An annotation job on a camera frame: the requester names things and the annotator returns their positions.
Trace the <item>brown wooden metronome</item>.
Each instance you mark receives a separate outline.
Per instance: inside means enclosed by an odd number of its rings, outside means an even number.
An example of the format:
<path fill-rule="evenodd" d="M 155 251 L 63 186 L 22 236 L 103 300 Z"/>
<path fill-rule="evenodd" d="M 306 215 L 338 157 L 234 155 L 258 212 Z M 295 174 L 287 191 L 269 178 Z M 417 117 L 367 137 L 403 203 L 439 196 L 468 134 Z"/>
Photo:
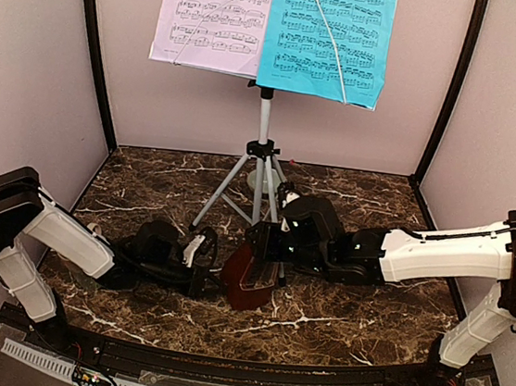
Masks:
<path fill-rule="evenodd" d="M 268 304 L 277 284 L 279 267 L 277 262 L 257 258 L 252 245 L 243 242 L 226 260 L 220 273 L 231 308 L 253 311 Z"/>

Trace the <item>blue sheet music page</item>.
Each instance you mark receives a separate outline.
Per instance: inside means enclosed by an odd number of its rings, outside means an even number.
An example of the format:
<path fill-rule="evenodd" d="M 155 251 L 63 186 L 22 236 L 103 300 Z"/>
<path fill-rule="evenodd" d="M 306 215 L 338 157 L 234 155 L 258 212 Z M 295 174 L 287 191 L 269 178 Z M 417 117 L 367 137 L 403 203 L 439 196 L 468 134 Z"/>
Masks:
<path fill-rule="evenodd" d="M 397 0 L 271 0 L 257 84 L 374 110 Z"/>

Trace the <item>purple sheet music page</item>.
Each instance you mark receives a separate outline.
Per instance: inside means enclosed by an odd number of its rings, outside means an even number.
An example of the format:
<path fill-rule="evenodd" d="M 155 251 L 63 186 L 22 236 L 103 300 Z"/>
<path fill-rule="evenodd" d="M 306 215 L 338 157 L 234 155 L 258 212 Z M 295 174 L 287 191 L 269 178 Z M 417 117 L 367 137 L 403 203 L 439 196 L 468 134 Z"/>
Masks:
<path fill-rule="evenodd" d="M 162 0 L 151 60 L 257 77 L 271 0 Z"/>

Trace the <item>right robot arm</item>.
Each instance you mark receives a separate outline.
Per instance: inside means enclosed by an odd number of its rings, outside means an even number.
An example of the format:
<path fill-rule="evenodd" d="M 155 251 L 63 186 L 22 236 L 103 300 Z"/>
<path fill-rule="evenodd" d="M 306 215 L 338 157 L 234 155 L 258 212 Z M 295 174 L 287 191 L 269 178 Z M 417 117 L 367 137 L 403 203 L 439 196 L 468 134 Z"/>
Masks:
<path fill-rule="evenodd" d="M 368 228 L 347 232 L 323 197 L 285 190 L 278 223 L 245 234 L 252 264 L 286 263 L 346 285 L 413 279 L 483 278 L 493 285 L 458 326 L 439 340 L 434 358 L 414 373 L 416 386 L 442 386 L 516 322 L 516 210 L 505 221 L 466 230 Z"/>

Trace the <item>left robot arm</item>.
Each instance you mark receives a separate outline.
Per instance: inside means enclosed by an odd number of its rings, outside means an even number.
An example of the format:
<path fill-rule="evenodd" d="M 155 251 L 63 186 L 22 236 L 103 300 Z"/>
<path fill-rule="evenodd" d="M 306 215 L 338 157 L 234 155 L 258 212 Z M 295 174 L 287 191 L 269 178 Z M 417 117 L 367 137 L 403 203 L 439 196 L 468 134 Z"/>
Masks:
<path fill-rule="evenodd" d="M 41 324 L 40 338 L 54 353 L 74 346 L 74 332 L 64 324 L 63 308 L 31 261 L 22 239 L 33 238 L 65 258 L 105 290 L 127 291 L 154 281 L 188 295 L 200 294 L 210 271 L 198 257 L 217 256 L 218 236 L 204 228 L 187 245 L 166 221 L 154 219 L 137 233 L 111 242 L 96 226 L 82 224 L 59 205 L 40 183 L 36 169 L 21 167 L 0 175 L 0 281 Z"/>

